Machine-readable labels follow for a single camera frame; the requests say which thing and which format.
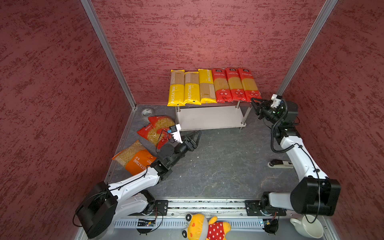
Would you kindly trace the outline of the aluminium corner post right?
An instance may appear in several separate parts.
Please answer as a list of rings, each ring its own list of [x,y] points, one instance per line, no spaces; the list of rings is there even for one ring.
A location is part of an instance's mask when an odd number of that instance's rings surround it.
[[[333,11],[334,7],[338,3],[338,0],[326,0],[323,7],[321,8],[316,20],[314,21],[310,31],[308,32],[300,50],[298,51],[293,63],[291,64],[291,67],[289,68],[287,74],[285,75],[283,82],[281,83],[277,95],[283,96],[285,90],[287,89],[288,85],[292,81],[295,73],[297,72],[299,66],[301,65],[302,61],[306,57],[308,51],[312,47],[313,43],[315,42],[318,34],[322,30],[324,24],[326,23],[327,19],[329,18],[331,12]]]

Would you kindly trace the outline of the white two-tier shelf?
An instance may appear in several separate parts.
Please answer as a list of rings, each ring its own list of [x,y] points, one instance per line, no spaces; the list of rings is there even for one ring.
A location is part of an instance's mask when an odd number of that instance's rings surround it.
[[[193,108],[175,107],[176,122],[182,131],[199,131],[229,128],[244,128],[253,107],[248,104],[246,112],[241,110],[241,104],[229,106]]]

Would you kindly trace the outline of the aluminium corner post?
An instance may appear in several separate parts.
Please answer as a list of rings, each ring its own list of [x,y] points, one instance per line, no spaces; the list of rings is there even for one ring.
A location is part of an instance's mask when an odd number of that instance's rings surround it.
[[[288,85],[292,81],[295,73],[297,72],[299,66],[301,65],[302,61],[306,57],[308,51],[312,47],[313,43],[315,42],[318,34],[322,30],[324,24],[326,23],[327,19],[329,18],[331,12],[333,11],[334,7],[338,3],[338,0],[326,0],[323,7],[321,8],[316,20],[314,21],[310,31],[308,32],[300,50],[298,51],[293,63],[291,64],[291,67],[289,68],[287,74],[285,75],[283,82],[281,83],[277,95],[283,96],[285,90],[287,89]]]
[[[118,60],[114,54],[114,51],[108,41],[108,38],[105,34],[105,31],[101,25],[101,22],[97,16],[96,10],[90,0],[81,0],[83,8],[92,24],[92,27],[103,47],[103,50],[111,64],[111,67],[114,70],[114,73],[123,89],[123,92],[130,103],[131,108],[135,111],[137,109],[137,103],[134,100],[133,94],[128,86],[126,78],[123,74],[123,71],[118,63]]]

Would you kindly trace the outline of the yellow plush toy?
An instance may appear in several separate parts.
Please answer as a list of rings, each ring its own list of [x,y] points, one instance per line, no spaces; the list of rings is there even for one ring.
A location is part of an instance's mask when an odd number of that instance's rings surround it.
[[[232,227],[228,222],[219,222],[214,216],[210,220],[203,214],[187,214],[188,227],[182,235],[188,240],[226,240]]]

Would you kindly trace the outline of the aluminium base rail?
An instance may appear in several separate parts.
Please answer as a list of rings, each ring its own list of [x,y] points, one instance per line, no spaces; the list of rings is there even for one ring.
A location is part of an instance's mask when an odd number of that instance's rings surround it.
[[[258,200],[243,199],[168,199],[154,200],[143,213],[132,213],[113,220],[97,238],[106,239],[116,229],[140,229],[140,219],[156,219],[154,226],[147,229],[184,229],[187,215],[203,214],[210,219],[214,216],[228,222],[234,231],[263,232],[267,220],[299,218],[290,210],[276,210],[263,213]]]

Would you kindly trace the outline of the red spaghetti bag front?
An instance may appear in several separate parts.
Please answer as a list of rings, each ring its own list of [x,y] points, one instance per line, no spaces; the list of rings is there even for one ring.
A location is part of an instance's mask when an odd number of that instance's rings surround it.
[[[252,98],[261,100],[261,93],[257,87],[257,84],[251,71],[244,68],[239,68],[238,73],[243,85],[246,101],[251,102]]]

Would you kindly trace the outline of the aluminium corner post left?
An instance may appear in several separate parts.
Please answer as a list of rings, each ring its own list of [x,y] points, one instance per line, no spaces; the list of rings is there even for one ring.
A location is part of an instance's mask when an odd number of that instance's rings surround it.
[[[108,41],[108,38],[105,34],[105,31],[101,25],[101,22],[97,16],[96,10],[90,0],[81,0],[83,8],[92,24],[92,27],[103,47],[103,50],[111,64],[111,67],[114,70],[114,73],[123,89],[123,92],[130,103],[131,108],[135,111],[137,109],[137,103],[134,100],[133,94],[128,86],[126,78],[123,74],[123,71],[118,63],[118,60],[114,54],[114,51]]]

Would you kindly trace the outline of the white ceramic cup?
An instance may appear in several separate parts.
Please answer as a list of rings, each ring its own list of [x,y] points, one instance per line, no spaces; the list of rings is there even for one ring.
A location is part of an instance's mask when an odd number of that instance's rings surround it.
[[[320,239],[324,236],[323,225],[312,215],[306,215],[301,219],[290,219],[290,223],[302,236],[313,239]]]

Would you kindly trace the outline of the orange macaroni bag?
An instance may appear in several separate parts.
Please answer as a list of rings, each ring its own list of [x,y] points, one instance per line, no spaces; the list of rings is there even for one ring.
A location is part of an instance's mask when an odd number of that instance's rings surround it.
[[[113,157],[113,160],[125,168],[131,175],[137,175],[146,170],[155,160],[139,140]]]

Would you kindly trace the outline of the yellow spaghetti bag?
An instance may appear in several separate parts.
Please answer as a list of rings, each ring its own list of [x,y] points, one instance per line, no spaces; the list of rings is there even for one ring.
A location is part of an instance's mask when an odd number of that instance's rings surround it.
[[[185,73],[184,104],[201,106],[199,72]]]
[[[185,106],[185,70],[171,70],[168,107]]]
[[[201,104],[217,104],[212,71],[199,69],[198,72]]]

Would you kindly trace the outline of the red spaghetti bag back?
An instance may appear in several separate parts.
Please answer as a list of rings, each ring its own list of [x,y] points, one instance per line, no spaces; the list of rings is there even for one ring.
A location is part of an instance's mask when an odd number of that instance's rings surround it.
[[[246,102],[247,99],[238,70],[235,68],[226,68],[225,73],[227,75],[228,84],[233,100]]]

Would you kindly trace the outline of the red spaghetti bag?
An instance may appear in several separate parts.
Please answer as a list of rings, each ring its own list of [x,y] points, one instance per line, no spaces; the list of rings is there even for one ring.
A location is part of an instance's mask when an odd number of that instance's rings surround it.
[[[257,84],[251,71],[244,68],[239,68],[238,73],[243,85],[246,101],[251,102],[252,98],[261,100],[261,93],[257,87]]]
[[[225,73],[227,75],[228,84],[233,100],[246,102],[247,99],[238,70],[235,68],[226,68]]]
[[[225,70],[212,69],[216,99],[219,104],[232,103],[233,97],[228,84]]]

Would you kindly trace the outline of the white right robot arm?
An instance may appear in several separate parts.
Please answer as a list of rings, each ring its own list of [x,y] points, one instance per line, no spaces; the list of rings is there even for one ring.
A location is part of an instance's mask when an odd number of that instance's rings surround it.
[[[306,149],[296,129],[298,105],[273,95],[271,100],[251,99],[256,115],[271,125],[271,150],[287,154],[299,179],[290,193],[263,193],[259,209],[262,214],[274,214],[280,209],[302,215],[333,216],[341,185],[321,170]]]

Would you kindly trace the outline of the red macaroni bag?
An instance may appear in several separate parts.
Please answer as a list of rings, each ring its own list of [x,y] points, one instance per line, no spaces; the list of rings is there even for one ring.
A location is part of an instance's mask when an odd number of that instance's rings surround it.
[[[176,124],[169,116],[148,117],[148,121],[149,124],[137,133],[160,150],[172,138],[168,130]]]

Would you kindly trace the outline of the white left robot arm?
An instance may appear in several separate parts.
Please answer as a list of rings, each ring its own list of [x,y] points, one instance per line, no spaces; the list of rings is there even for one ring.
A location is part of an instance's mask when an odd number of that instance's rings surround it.
[[[172,167],[198,147],[201,134],[195,131],[184,135],[182,143],[176,146],[164,145],[153,163],[126,180],[94,185],[75,211],[78,227],[83,228],[89,239],[100,239],[114,221],[132,214],[153,213],[156,200],[147,189],[164,181],[172,173]]]

